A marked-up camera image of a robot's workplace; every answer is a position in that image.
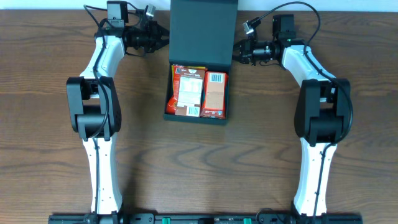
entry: box lid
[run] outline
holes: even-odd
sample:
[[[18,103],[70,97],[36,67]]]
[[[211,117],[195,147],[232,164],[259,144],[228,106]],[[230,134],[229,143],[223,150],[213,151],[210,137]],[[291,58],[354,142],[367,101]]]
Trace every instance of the box lid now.
[[[172,0],[170,63],[230,67],[238,0]]]

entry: table surface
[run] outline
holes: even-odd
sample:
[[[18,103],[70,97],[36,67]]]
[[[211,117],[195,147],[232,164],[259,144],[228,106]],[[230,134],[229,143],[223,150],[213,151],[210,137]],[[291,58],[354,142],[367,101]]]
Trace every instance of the table surface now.
[[[240,24],[261,14],[238,13],[235,41],[244,38]],[[294,14],[297,36],[309,38],[315,16]],[[354,106],[352,130],[331,165],[328,211],[395,223],[398,14],[320,14],[313,53],[330,73],[350,80]],[[169,12],[156,16],[169,27]],[[71,128],[65,82],[88,65],[95,24],[84,11],[0,11],[0,18],[0,223],[88,213],[90,170]],[[271,19],[263,20],[260,40],[271,39]],[[168,54],[167,46],[145,58],[125,56],[114,79],[123,114],[117,167],[127,210],[288,210],[302,155],[293,123],[300,88],[292,75],[233,62],[226,126],[164,121]]]

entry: black box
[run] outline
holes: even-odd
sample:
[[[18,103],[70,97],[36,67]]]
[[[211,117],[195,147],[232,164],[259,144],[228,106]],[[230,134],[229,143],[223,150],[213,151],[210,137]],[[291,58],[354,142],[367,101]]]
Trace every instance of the black box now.
[[[234,45],[238,0],[171,0],[169,80],[164,119],[205,124],[226,124],[228,87]],[[205,66],[211,72],[226,72],[226,119],[177,116],[166,113],[173,95],[171,65]]]

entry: barcode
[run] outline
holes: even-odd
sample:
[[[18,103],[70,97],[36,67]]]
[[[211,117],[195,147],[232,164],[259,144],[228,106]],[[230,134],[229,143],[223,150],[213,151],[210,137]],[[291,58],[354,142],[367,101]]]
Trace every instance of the barcode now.
[[[210,82],[222,83],[223,82],[223,74],[211,73],[210,74]]]
[[[188,116],[199,116],[199,107],[198,106],[188,106],[187,115]]]

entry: snack package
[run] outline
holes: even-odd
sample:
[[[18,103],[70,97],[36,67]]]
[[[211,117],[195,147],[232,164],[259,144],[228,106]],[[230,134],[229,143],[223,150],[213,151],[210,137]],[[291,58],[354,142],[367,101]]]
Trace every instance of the snack package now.
[[[228,76],[225,72],[206,72],[205,101],[200,116],[225,119],[225,87]]]
[[[200,111],[200,99],[205,72],[205,67],[172,65],[173,96],[167,103],[166,113],[199,116],[200,113],[197,111]]]

